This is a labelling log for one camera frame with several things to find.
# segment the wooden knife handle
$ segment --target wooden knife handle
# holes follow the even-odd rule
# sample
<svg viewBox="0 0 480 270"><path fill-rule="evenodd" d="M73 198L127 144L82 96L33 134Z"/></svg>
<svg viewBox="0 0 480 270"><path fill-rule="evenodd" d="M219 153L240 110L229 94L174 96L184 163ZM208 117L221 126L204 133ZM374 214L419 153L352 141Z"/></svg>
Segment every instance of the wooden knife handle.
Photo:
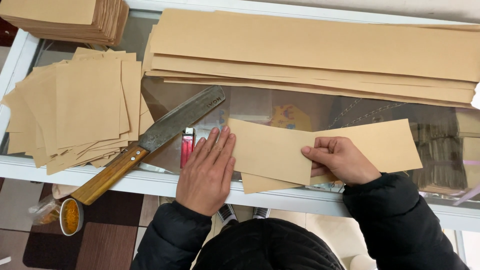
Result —
<svg viewBox="0 0 480 270"><path fill-rule="evenodd" d="M98 197L110 189L113 184L140 163L148 153L148 150L135 146L75 190L71 196L83 204L91 205Z"/></svg>

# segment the bowl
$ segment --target bowl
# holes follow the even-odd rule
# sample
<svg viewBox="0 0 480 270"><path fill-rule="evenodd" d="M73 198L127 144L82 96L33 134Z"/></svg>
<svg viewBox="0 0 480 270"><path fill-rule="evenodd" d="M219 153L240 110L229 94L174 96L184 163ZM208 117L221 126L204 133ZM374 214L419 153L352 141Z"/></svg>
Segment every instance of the bowl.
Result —
<svg viewBox="0 0 480 270"><path fill-rule="evenodd" d="M68 204L69 201L74 201L75 204L77 205L77 208L78 208L78 226L77 226L77 229L74 232L72 232L68 229L67 221L66 221L66 218L65 218L65 215L67 214L67 204ZM60 227L61 227L61 231L63 232L63 234L66 235L66 236L73 235L74 233L81 230L83 223L84 223L84 209L82 208L82 203L75 200L75 199L72 199L72 198L66 199L61 204L61 208L60 208Z"/></svg>

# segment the person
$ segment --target person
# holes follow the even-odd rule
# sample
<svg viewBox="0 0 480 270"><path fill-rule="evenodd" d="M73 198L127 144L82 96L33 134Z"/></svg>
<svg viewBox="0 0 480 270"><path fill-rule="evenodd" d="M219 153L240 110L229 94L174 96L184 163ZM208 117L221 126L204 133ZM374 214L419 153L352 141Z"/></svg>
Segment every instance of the person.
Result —
<svg viewBox="0 0 480 270"><path fill-rule="evenodd" d="M202 247L230 192L235 139L224 126L198 141L180 173L176 201L158 208L131 270L188 270L197 255L196 270L343 269L323 240L280 219L237 222ZM343 201L378 269L468 269L412 181L378 172L348 138L319 137L299 151L312 160L312 176L331 172L345 183Z"/></svg>

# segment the red lighter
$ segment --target red lighter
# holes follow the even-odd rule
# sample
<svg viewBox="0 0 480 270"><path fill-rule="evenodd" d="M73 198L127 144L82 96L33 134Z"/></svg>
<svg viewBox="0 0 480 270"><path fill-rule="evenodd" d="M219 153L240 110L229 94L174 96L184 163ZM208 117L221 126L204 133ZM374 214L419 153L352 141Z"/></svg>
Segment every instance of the red lighter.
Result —
<svg viewBox="0 0 480 270"><path fill-rule="evenodd" d="M195 130L187 127L181 135L181 155L180 155L180 169L182 169L188 161L190 154L193 151L195 141Z"/></svg>

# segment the orange shredded food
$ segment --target orange shredded food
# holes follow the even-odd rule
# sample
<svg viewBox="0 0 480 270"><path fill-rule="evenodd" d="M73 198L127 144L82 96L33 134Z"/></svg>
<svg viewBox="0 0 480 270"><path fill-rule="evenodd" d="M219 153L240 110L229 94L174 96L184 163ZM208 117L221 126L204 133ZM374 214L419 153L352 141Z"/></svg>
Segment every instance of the orange shredded food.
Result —
<svg viewBox="0 0 480 270"><path fill-rule="evenodd" d="M75 201L71 200L67 203L67 213L65 215L67 220L67 228L70 232L75 232L78 227L78 207Z"/></svg>

